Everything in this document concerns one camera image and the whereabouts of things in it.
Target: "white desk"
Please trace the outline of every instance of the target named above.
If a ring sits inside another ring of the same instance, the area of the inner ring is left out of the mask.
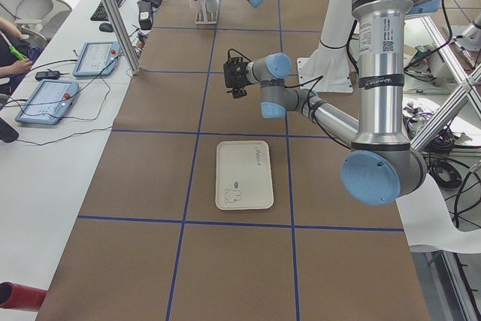
[[[100,0],[82,0],[49,43],[36,65],[75,59],[86,41],[114,41],[114,33],[98,30],[101,22],[89,20]],[[137,0],[120,8],[127,32],[138,24]],[[74,63],[45,68],[72,72]],[[14,98],[28,98],[37,86],[33,71],[20,84]],[[18,108],[0,111],[0,117],[20,133],[20,139],[43,143],[75,132],[112,125],[130,82],[127,61],[119,59],[116,70],[105,80],[111,87],[95,121],[63,119],[52,127],[20,126],[14,118]],[[89,79],[78,80],[80,87]],[[95,80],[83,90],[68,116],[94,118],[108,88]],[[3,164],[0,198],[0,282],[10,281],[48,289],[110,131],[79,135],[55,144],[34,146],[0,142]],[[0,309],[2,321],[33,320],[36,313]]]

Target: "blue joint cap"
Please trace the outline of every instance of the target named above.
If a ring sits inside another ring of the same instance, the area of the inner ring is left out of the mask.
[[[249,0],[249,4],[252,5],[253,8],[258,8],[264,0]]]
[[[284,118],[286,109],[282,105],[269,101],[261,102],[261,111],[264,118]]]
[[[430,0],[429,2],[415,5],[407,12],[407,16],[414,17],[418,14],[436,13],[441,4],[441,0]]]
[[[366,150],[347,156],[341,177],[351,196],[365,204],[388,204],[401,193],[401,182],[394,168],[383,157]]]
[[[285,78],[291,74],[291,59],[284,53],[270,54],[265,58],[269,72],[275,78]]]

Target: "sticker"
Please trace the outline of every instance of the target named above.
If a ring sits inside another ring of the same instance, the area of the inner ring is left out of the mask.
[[[359,55],[373,50],[372,23],[359,26]]]
[[[373,51],[375,54],[394,53],[399,49],[401,38],[401,18],[389,15],[373,19],[375,30]]]

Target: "gray chair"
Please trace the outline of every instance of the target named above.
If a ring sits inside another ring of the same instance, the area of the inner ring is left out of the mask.
[[[0,0],[0,5],[15,19],[22,33],[39,37],[46,44],[71,13],[67,2],[55,1],[64,4],[67,9],[59,11],[47,21],[45,18],[53,9],[53,0]]]

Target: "aluminum pole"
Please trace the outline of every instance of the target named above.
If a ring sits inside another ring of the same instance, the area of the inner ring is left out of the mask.
[[[115,0],[102,0],[102,4],[108,14],[108,19],[112,23],[113,31],[117,36],[117,40],[120,43],[123,54],[127,58],[129,67],[133,75],[138,74],[140,71],[140,66],[138,63],[137,54],[130,42],[129,35],[127,34],[127,29],[123,24],[122,17],[120,16],[119,8]]]
[[[433,38],[436,46],[439,47],[443,44],[444,38],[432,19],[430,17],[423,17],[421,21],[429,35]],[[422,150],[426,147],[429,142],[436,137],[439,131],[459,113],[468,101],[481,119],[481,98],[473,87],[473,85],[479,82],[479,79],[481,78],[481,66],[478,66],[472,75],[468,77],[451,48],[446,46],[441,48],[439,52],[459,85],[428,121],[426,126],[423,127],[411,141],[411,147],[415,150]]]

